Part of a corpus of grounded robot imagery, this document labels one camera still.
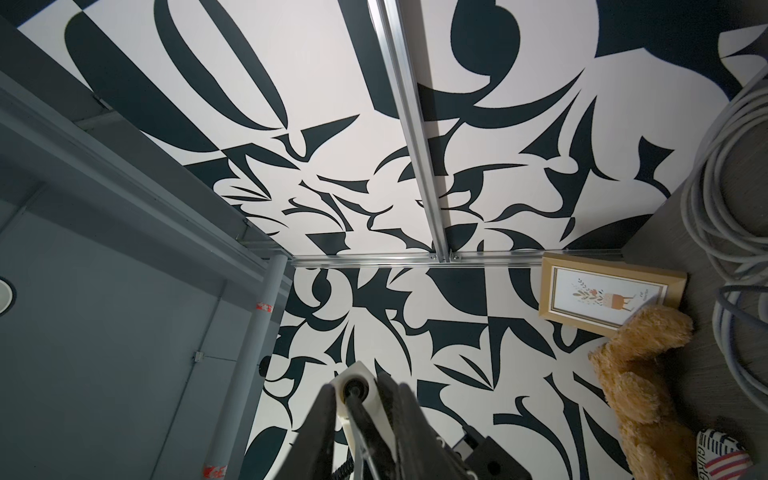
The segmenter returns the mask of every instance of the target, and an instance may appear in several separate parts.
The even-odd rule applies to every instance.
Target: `metal ceiling track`
[[[432,172],[432,159],[424,132],[419,92],[413,76],[400,10],[396,0],[368,0],[368,9],[392,86],[402,132],[406,136],[413,173],[422,195],[427,224],[432,233],[432,244],[435,246],[435,258],[438,263],[449,263],[452,261],[451,251],[445,237],[442,210],[435,190],[435,175]]]
[[[513,250],[509,252],[458,252],[452,253],[451,262],[438,261],[434,253],[384,253],[371,255],[316,255],[293,258],[296,268],[365,268],[410,267],[426,268],[531,268],[541,266],[545,253],[565,253],[599,260],[621,260],[621,250]]]

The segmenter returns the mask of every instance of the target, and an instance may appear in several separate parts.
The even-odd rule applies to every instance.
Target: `teddy bear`
[[[657,356],[691,339],[688,315],[662,305],[637,311],[589,354],[636,480],[694,480],[694,434],[677,421]]]

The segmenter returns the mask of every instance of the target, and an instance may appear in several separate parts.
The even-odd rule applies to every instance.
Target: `coiled cable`
[[[733,348],[733,318],[768,329],[768,237],[758,237],[733,218],[720,186],[723,166],[734,145],[748,131],[768,122],[768,88],[757,84],[768,75],[768,65],[747,83],[718,115],[704,135],[694,168],[683,186],[680,214],[690,237],[707,254],[726,281],[717,295],[712,326],[715,341],[728,369],[747,397],[768,413],[768,386],[739,364]],[[726,263],[735,263],[733,272]],[[760,293],[759,319],[738,307],[743,291]]]

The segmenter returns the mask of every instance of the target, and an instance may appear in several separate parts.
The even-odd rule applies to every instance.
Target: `picture frame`
[[[559,253],[541,261],[541,318],[604,336],[648,303],[677,308],[687,274]]]

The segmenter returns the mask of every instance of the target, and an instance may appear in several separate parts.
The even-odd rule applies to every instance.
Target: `striped fabric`
[[[743,450],[736,450],[711,460],[704,468],[711,480],[736,480],[750,466],[750,456]]]
[[[737,480],[752,466],[744,447],[725,433],[706,429],[696,440],[699,480]]]

